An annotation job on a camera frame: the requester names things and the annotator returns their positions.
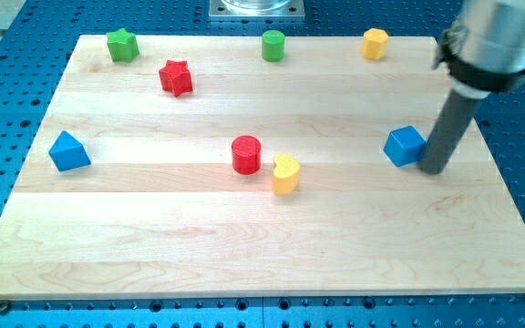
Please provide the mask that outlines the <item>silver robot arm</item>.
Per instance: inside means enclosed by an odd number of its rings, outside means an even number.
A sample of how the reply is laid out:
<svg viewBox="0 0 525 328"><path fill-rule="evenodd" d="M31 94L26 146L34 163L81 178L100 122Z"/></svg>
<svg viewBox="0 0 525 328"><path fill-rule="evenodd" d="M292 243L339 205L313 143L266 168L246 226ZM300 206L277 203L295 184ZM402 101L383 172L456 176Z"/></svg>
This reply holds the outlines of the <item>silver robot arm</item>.
<svg viewBox="0 0 525 328"><path fill-rule="evenodd" d="M433 67L444 63L451 89L418 165L441 173L482 100L525 82L525 0L468 0L443 31Z"/></svg>

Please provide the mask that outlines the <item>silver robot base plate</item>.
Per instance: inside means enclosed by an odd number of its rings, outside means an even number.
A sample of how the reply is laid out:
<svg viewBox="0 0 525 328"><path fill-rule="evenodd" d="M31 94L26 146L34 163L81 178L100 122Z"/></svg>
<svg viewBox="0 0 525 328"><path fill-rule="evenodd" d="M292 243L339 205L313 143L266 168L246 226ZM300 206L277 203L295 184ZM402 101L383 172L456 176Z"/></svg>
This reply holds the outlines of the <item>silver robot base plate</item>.
<svg viewBox="0 0 525 328"><path fill-rule="evenodd" d="M303 0L210 0L210 20L304 20Z"/></svg>

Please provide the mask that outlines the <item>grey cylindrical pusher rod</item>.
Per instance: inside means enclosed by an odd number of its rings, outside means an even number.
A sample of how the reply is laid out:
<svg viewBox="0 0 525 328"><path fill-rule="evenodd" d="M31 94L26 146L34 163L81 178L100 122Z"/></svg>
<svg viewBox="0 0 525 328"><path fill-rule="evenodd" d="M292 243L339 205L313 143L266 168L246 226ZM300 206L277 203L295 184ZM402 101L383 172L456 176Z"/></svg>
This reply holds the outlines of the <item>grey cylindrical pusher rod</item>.
<svg viewBox="0 0 525 328"><path fill-rule="evenodd" d="M458 80L451 82L446 101L421 152L419 167L423 172L437 175L444 171L481 101L488 96L488 91Z"/></svg>

